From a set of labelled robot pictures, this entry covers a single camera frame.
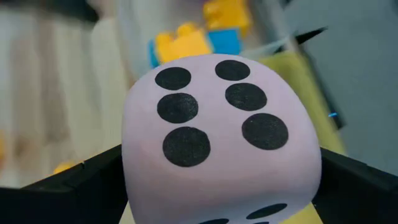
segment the pink foam dice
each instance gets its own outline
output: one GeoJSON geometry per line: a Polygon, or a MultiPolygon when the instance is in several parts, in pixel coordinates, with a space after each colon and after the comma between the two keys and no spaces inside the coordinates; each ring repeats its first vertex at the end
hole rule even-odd
{"type": "Polygon", "coordinates": [[[126,100],[126,189],[137,224],[275,224],[321,176],[313,124],[266,66],[235,55],[174,60],[126,100]]]}

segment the blue toy block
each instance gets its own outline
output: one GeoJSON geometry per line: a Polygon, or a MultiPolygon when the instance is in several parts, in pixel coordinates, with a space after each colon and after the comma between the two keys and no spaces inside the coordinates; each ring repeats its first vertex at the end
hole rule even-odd
{"type": "Polygon", "coordinates": [[[208,33],[215,54],[238,55],[242,49],[238,29],[214,30],[208,33]]]}
{"type": "Polygon", "coordinates": [[[156,68],[159,66],[159,61],[156,57],[155,54],[155,41],[150,40],[148,43],[148,56],[149,56],[149,62],[152,68],[156,68]]]}

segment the lego brick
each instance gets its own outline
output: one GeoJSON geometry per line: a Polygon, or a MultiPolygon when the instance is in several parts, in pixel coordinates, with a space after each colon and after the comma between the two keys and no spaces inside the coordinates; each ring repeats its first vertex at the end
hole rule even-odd
{"type": "Polygon", "coordinates": [[[160,63],[175,59],[213,53],[213,47],[203,29],[197,29],[191,22],[177,29],[174,39],[170,33],[161,33],[155,38],[155,56],[160,63]]]}
{"type": "Polygon", "coordinates": [[[150,40],[148,43],[148,57],[149,57],[149,62],[151,68],[156,68],[159,66],[159,61],[157,60],[156,54],[155,54],[155,41],[150,40]]]}
{"type": "Polygon", "coordinates": [[[214,53],[239,55],[242,43],[238,29],[215,30],[208,33],[214,53]]]}
{"type": "Polygon", "coordinates": [[[238,28],[241,37],[247,36],[252,19],[246,0],[211,0],[203,6],[208,30],[238,28]]]}

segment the yellow object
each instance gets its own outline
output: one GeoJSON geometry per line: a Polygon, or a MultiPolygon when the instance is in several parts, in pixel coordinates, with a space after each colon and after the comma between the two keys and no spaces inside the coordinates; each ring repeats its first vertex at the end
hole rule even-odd
{"type": "Polygon", "coordinates": [[[4,136],[2,132],[0,132],[0,168],[4,164],[6,160],[6,144],[4,143],[4,136]]]}
{"type": "Polygon", "coordinates": [[[57,168],[55,168],[53,174],[54,174],[54,175],[55,175],[55,174],[59,174],[59,173],[65,171],[65,170],[67,170],[67,169],[72,168],[73,166],[75,166],[75,165],[74,165],[74,163],[72,163],[72,162],[64,162],[64,163],[61,163],[60,165],[58,165],[57,168]]]}
{"type": "Polygon", "coordinates": [[[242,38],[247,36],[252,19],[246,0],[211,0],[203,6],[208,30],[238,28],[242,38]]]}
{"type": "MultiPolygon", "coordinates": [[[[319,144],[333,152],[345,154],[343,143],[335,124],[327,116],[329,111],[305,57],[294,52],[282,52],[259,61],[277,72],[300,98],[317,131],[319,144]]],[[[309,204],[282,224],[322,224],[322,221],[314,206],[309,204]]]]}
{"type": "Polygon", "coordinates": [[[187,22],[177,29],[175,39],[171,33],[158,34],[155,38],[155,53],[160,63],[166,63],[183,57],[211,54],[213,49],[205,31],[187,22]]]}

